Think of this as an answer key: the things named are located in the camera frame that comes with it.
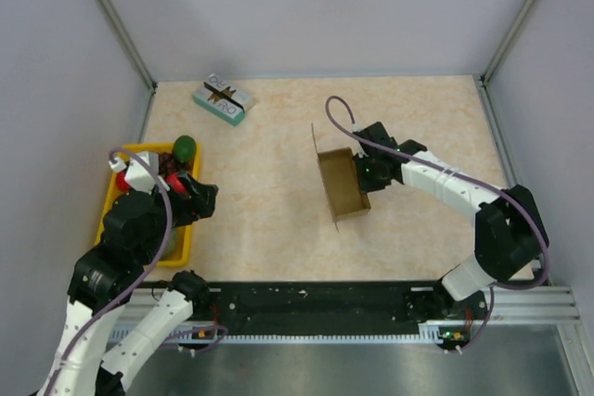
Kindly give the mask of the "brown cardboard box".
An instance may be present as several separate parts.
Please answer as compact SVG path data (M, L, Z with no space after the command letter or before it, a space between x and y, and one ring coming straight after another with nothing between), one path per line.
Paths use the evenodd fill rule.
M338 223L366 215L371 210L368 195L359 188L359 179L350 147L322 151L316 139L314 124L310 125L316 152L316 163L336 230Z

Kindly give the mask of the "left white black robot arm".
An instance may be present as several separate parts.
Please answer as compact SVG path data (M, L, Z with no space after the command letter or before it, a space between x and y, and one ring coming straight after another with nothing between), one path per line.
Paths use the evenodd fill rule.
M210 309L207 283L191 271L174 275L143 320L107 346L150 262L179 227L213 216L216 185L178 175L183 193L164 186L119 195L103 218L98 244L75 264L61 339L41 395L124 395L152 354L189 318Z

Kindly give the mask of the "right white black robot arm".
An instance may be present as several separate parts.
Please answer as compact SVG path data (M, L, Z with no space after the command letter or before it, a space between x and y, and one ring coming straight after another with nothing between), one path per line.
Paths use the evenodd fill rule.
M417 188L466 217L474 229L472 254L434 285L427 305L446 318L462 312L483 287L508 282L549 246L533 194L522 185L481 182L438 159L415 140L397 143L379 121L353 127L362 150L354 155L360 189L391 182Z

